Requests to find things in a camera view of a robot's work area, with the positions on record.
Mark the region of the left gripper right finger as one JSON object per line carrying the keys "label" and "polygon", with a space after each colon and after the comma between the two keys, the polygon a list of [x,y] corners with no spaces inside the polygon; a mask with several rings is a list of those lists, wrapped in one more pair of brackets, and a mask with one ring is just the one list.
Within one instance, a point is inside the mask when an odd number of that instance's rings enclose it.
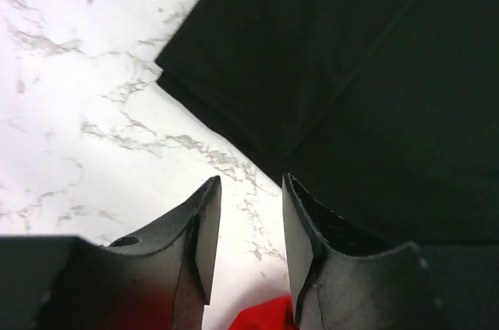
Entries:
{"label": "left gripper right finger", "polygon": [[391,245],[282,180],[294,322],[302,329],[495,329],[496,243]]}

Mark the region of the black t shirt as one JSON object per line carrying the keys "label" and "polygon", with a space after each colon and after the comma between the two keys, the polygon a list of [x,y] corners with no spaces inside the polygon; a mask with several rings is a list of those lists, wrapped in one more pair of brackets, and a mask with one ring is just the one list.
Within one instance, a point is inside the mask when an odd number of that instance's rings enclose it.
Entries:
{"label": "black t shirt", "polygon": [[158,85],[381,239],[498,239],[498,0],[199,0]]}

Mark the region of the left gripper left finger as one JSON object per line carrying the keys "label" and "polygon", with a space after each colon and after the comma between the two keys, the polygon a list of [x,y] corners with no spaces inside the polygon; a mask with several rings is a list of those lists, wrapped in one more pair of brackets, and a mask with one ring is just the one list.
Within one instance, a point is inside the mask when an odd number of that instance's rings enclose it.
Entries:
{"label": "left gripper left finger", "polygon": [[2,328],[201,328],[220,216],[214,176],[106,247],[78,236],[2,237]]}

